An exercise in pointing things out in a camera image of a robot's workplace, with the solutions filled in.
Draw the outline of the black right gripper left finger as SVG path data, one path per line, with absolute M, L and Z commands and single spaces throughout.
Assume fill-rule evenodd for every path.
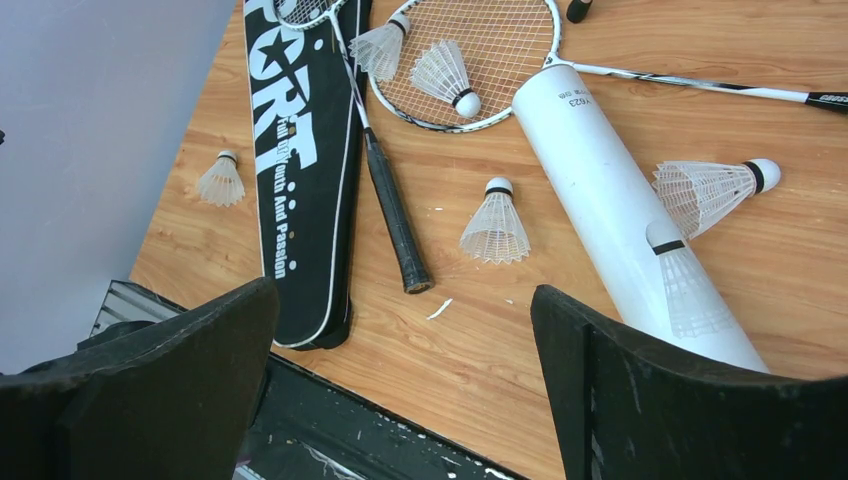
M 1 379 L 5 479 L 229 479 L 279 300 L 260 277 Z

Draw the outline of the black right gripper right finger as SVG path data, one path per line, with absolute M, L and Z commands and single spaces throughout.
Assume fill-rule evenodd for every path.
M 570 479 L 843 479 L 847 380 L 683 350 L 542 284 L 531 321 Z

